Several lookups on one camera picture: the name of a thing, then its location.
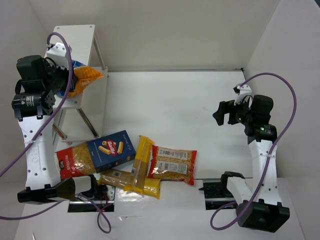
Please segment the blue orange pasta bag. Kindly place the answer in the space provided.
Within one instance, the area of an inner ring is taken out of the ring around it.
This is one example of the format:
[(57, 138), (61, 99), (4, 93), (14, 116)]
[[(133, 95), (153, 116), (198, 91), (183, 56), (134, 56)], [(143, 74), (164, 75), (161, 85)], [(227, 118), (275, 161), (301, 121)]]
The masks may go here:
[(73, 64), (73, 73), (77, 77), (77, 82), (75, 83), (75, 89), (69, 90), (68, 97), (73, 98), (81, 94), (85, 88), (90, 85), (95, 80), (104, 77), (102, 73), (95, 70), (92, 67), (89, 67), (77, 60), (72, 60)]

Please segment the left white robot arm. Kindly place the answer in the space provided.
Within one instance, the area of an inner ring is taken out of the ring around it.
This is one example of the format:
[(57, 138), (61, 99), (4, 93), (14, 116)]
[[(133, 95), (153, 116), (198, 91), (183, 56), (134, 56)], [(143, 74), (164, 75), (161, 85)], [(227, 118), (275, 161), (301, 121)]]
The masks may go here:
[(55, 160), (53, 113), (55, 95), (67, 87), (74, 90), (78, 77), (72, 68), (59, 66), (52, 58), (40, 55), (18, 59), (16, 68), (20, 80), (11, 105), (27, 149), (27, 179), (25, 188), (17, 193), (17, 200), (30, 204), (72, 200), (76, 194), (75, 181), (71, 177), (61, 179)]

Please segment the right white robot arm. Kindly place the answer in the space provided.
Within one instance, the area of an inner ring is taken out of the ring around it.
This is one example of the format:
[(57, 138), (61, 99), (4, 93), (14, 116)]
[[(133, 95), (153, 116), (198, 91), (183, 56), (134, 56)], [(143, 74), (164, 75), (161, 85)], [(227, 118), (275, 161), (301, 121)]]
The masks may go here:
[(213, 226), (214, 230), (222, 231), (238, 224), (242, 228), (275, 233), (290, 217), (290, 210), (283, 206), (278, 190), (278, 134), (277, 128), (269, 123), (273, 106), (273, 99), (268, 96), (240, 93), (234, 100), (220, 102), (212, 115), (220, 126), (226, 114), (228, 124), (244, 125), (253, 170), (252, 189), (241, 173), (222, 174), (221, 189), (233, 196), (236, 218), (225, 226)]

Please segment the white two-tier shelf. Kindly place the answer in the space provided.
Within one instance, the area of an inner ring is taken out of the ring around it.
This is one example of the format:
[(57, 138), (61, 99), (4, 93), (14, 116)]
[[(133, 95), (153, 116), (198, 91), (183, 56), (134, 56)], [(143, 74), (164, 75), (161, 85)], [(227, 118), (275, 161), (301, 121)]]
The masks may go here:
[(76, 88), (54, 118), (54, 142), (78, 144), (102, 137), (108, 68), (95, 25), (58, 25), (54, 31), (71, 48)]

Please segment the red pasta bag left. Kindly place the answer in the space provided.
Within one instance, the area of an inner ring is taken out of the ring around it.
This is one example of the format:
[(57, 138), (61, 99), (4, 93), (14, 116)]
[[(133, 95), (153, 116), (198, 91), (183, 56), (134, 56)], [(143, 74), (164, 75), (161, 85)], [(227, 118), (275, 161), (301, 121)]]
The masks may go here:
[(60, 178), (75, 178), (96, 173), (87, 142), (56, 152)]

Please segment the blue Barilla pasta box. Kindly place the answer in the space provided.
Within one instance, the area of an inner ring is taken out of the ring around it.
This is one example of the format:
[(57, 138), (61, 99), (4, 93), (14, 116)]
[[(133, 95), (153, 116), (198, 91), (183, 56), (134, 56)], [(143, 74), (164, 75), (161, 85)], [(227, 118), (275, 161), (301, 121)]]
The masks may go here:
[(96, 173), (101, 173), (135, 159), (136, 150), (126, 130), (87, 141)]

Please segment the red macaroni bag with labels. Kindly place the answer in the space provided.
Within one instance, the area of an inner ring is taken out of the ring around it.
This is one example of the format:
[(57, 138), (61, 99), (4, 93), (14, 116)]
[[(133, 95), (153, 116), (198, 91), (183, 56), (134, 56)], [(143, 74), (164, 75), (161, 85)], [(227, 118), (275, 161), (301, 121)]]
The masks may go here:
[(171, 149), (153, 145), (151, 153), (148, 178), (180, 181), (190, 186), (195, 184), (196, 150)]

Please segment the yellow spaghetti pack upright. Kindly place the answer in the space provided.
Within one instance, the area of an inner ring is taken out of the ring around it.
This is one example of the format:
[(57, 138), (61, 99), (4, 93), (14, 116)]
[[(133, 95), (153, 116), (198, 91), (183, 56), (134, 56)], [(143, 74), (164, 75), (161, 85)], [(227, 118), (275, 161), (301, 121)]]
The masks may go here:
[(143, 193), (153, 144), (154, 142), (149, 137), (139, 136), (139, 143), (132, 166), (134, 173), (131, 173), (128, 184), (124, 186), (124, 191)]

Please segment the yellow spaghetti pack lower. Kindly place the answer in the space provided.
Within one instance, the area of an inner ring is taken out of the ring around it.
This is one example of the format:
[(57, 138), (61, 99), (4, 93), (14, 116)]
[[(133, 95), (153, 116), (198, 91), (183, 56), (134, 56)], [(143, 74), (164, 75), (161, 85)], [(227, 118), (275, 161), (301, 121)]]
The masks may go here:
[(153, 178), (145, 178), (144, 187), (142, 193), (137, 190), (133, 190), (132, 187), (129, 186), (130, 181), (133, 176), (131, 176), (130, 172), (117, 170), (117, 169), (108, 169), (103, 172), (97, 181), (99, 185), (110, 185), (113, 187), (120, 188), (124, 191), (135, 192), (138, 194), (144, 194), (150, 197), (160, 198), (160, 179)]

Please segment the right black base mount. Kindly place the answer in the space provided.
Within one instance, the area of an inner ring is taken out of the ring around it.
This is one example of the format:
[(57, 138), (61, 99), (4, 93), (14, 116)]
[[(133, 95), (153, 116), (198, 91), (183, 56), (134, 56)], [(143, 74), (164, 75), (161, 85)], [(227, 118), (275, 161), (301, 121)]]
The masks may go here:
[(223, 190), (220, 179), (203, 179), (202, 184), (203, 187), (198, 190), (204, 194), (205, 209), (207, 211), (217, 210), (221, 206), (235, 201), (230, 192)]

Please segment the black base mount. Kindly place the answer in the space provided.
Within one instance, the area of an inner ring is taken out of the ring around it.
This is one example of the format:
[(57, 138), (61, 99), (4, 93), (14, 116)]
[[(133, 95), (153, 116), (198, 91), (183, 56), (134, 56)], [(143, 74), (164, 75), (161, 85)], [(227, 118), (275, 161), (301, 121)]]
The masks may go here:
[(235, 201), (230, 192), (223, 190), (220, 179), (203, 179), (202, 184), (203, 187), (198, 190), (204, 194), (205, 209), (207, 211), (217, 210), (221, 206)]
[[(103, 212), (114, 212), (115, 193), (116, 188), (114, 186), (98, 185), (96, 192), (89, 190), (82, 192), (81, 194), (93, 201)], [(95, 206), (83, 196), (75, 196), (73, 200), (69, 201), (67, 209), (68, 213), (89, 213), (98, 211)]]

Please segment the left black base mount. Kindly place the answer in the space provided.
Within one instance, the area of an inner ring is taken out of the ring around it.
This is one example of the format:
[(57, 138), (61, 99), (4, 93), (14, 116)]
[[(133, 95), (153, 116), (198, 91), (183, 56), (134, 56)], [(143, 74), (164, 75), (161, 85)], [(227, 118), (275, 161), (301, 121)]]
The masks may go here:
[[(82, 192), (81, 194), (93, 201), (103, 212), (114, 212), (115, 193), (116, 188), (114, 186), (98, 185), (96, 192), (89, 190)], [(68, 213), (89, 213), (98, 211), (95, 206), (83, 196), (75, 196), (73, 200), (69, 201), (67, 209)]]

